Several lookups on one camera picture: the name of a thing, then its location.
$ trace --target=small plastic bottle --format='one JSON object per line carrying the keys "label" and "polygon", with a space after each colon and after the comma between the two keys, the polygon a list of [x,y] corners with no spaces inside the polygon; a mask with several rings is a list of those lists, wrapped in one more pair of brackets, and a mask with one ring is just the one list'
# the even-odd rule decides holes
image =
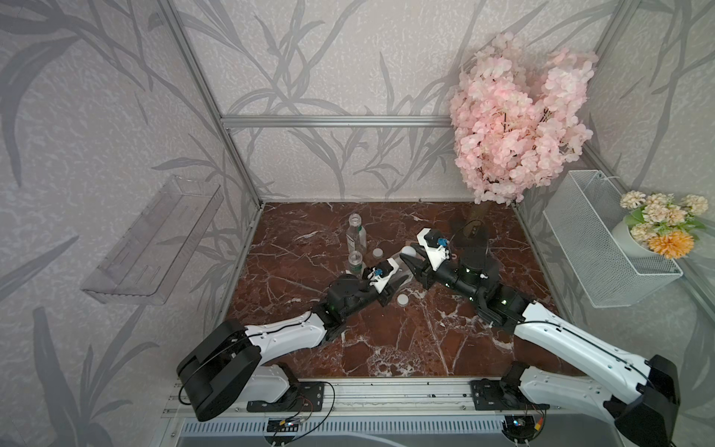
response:
{"label": "small plastic bottle", "polygon": [[368,234],[363,228],[363,219],[359,214],[352,214],[347,220],[350,226],[347,228],[347,252],[360,252],[364,255],[368,251]]}
{"label": "small plastic bottle", "polygon": [[347,256],[347,271],[357,277],[363,276],[363,254],[354,250]]}

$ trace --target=leaf-patterned wallpaper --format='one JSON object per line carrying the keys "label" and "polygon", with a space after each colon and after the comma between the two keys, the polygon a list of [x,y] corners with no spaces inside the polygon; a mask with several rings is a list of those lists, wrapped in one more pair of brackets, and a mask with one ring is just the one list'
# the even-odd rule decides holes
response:
{"label": "leaf-patterned wallpaper", "polygon": [[[617,0],[176,0],[223,115],[447,114],[498,32],[595,47]],[[235,129],[266,200],[470,200],[451,129]]]}
{"label": "leaf-patterned wallpaper", "polygon": [[[157,1],[0,1],[0,446],[148,445],[247,242],[257,208],[162,17]],[[169,300],[85,295],[171,174],[225,200]]]}
{"label": "leaf-patterned wallpaper", "polygon": [[[714,0],[643,0],[599,64],[583,116],[594,131],[592,148],[624,184],[645,192],[700,194],[715,202],[713,29]],[[682,281],[631,307],[593,308],[541,214],[558,183],[530,190],[519,212],[566,310],[581,327],[614,345],[675,362],[682,394],[675,444],[712,445],[715,325]],[[715,208],[704,217],[707,229],[699,232],[686,260],[715,285]]]}

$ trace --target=flower pot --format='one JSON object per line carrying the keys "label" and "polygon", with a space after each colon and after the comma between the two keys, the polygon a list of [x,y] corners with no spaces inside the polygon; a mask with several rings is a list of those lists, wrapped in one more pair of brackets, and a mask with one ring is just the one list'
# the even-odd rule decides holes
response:
{"label": "flower pot", "polygon": [[645,248],[643,245],[637,243],[633,236],[631,236],[631,231],[628,229],[626,224],[626,218],[624,217],[611,231],[613,238],[619,247],[626,253],[628,257],[651,257],[659,256],[658,253],[652,252]]}

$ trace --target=pink artificial flower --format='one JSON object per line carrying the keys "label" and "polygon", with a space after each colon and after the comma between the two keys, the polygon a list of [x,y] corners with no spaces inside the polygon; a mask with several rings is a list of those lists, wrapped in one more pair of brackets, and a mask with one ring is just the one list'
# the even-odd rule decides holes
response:
{"label": "pink artificial flower", "polygon": [[477,203],[520,202],[525,189],[549,185],[593,134],[576,112],[596,55],[562,49],[537,73],[519,65],[521,44],[511,33],[498,35],[460,74],[450,101],[455,163]]}

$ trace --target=metal bracket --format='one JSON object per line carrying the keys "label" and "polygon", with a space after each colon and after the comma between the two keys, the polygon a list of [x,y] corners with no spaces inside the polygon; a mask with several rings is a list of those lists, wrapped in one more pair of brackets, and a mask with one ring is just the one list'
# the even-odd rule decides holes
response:
{"label": "metal bracket", "polygon": [[504,392],[501,389],[499,380],[472,380],[469,382],[469,388],[472,392],[472,401],[474,402],[474,409],[477,411],[493,410],[493,411],[508,411],[508,410],[523,410],[525,406],[530,406],[528,408],[531,410],[536,407],[539,410],[548,410],[550,407],[548,404],[535,404],[531,402],[518,402],[514,398],[513,402],[504,398]]}
{"label": "metal bracket", "polygon": [[264,401],[250,401],[246,406],[249,413],[285,413],[298,412],[299,410],[318,412],[322,410],[323,397],[325,396],[325,384],[323,382],[299,382],[295,399],[289,403],[281,400],[270,403]]}

